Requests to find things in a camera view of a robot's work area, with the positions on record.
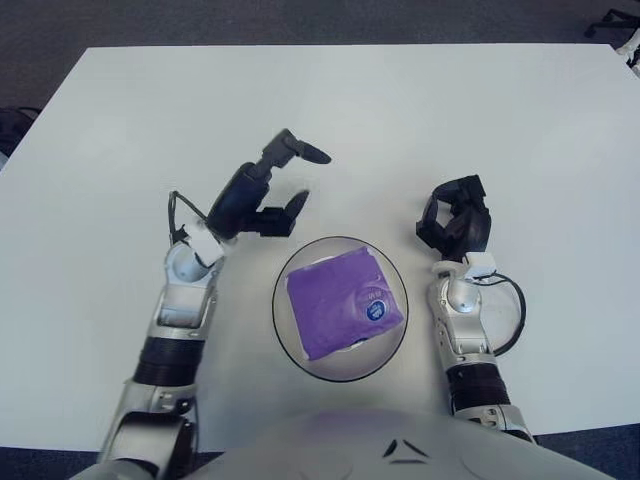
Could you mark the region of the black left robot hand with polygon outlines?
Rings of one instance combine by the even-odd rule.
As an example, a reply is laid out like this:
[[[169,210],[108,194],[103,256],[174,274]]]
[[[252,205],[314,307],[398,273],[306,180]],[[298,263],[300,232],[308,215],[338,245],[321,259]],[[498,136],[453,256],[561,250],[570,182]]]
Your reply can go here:
[[[211,207],[206,224],[218,237],[231,240],[241,232],[262,237],[288,237],[309,192],[302,190],[283,207],[262,207],[269,192],[271,170],[283,168],[295,157],[314,164],[328,164],[331,157],[315,146],[281,130],[262,150],[256,163],[246,162],[235,172]]]

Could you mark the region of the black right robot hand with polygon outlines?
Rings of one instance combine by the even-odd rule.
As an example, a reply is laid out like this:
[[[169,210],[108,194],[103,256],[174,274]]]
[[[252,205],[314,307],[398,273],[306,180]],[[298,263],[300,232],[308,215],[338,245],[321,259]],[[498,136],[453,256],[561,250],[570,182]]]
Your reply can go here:
[[[485,197],[478,175],[439,185],[429,197],[421,219],[416,222],[416,235],[437,250],[443,260],[461,262],[468,252],[484,252],[492,223]],[[451,214],[445,226],[437,221],[440,202],[449,206]]]

